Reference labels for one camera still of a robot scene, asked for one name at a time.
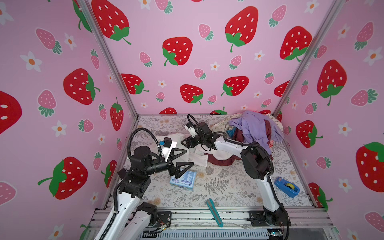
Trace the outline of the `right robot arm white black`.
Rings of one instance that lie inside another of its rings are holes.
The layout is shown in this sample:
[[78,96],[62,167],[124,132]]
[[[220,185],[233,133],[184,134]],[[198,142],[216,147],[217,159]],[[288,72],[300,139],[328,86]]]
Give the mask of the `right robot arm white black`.
[[274,173],[272,159],[259,143],[246,144],[228,139],[226,133],[212,132],[204,122],[198,124],[189,122],[185,128],[191,134],[182,141],[182,145],[186,148],[202,145],[241,158],[245,172],[256,180],[263,198],[264,222],[269,226],[291,226],[289,215],[279,201],[271,180],[271,175]]

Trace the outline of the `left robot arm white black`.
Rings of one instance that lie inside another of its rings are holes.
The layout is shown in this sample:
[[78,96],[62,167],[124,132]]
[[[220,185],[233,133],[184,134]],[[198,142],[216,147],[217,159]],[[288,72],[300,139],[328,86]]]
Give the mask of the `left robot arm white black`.
[[[152,137],[157,153],[153,153],[148,146],[131,150],[132,140],[139,132],[146,132]],[[133,131],[128,141],[127,153],[131,167],[118,172],[121,181],[113,190],[113,208],[96,235],[97,240],[135,240],[145,228],[156,225],[157,206],[142,202],[151,183],[151,175],[166,171],[171,177],[178,179],[194,166],[191,162],[173,163],[185,155],[186,150],[177,148],[177,143],[168,137],[158,141],[146,128]]]

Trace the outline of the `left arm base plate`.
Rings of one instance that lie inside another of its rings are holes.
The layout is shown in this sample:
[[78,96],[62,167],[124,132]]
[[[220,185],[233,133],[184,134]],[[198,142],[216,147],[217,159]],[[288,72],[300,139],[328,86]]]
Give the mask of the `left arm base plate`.
[[163,225],[166,225],[169,227],[172,222],[172,212],[165,211],[165,212],[157,212],[149,214],[150,216],[150,222],[147,226],[147,228],[159,228]]

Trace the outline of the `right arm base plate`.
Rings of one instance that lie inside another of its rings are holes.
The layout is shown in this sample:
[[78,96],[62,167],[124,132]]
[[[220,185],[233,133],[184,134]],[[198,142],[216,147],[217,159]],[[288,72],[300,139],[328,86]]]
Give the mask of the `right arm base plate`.
[[247,221],[251,222],[253,227],[290,227],[292,225],[287,213],[281,209],[275,212],[249,211]]

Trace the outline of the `white cloth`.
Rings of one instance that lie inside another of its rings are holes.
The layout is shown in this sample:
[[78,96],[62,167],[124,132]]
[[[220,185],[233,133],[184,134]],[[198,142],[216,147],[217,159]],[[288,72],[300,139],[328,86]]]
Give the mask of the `white cloth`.
[[205,154],[200,151],[197,148],[190,148],[188,149],[184,145],[181,144],[181,141],[183,141],[186,138],[186,135],[184,134],[171,134],[168,136],[156,136],[158,141],[163,141],[164,138],[171,138],[173,142],[176,142],[176,148],[186,150],[187,152],[183,154],[181,157],[178,157],[176,160],[174,160],[174,163],[176,162],[191,162],[194,163],[195,166],[198,167],[204,167],[206,168],[208,165],[208,157],[205,156]]

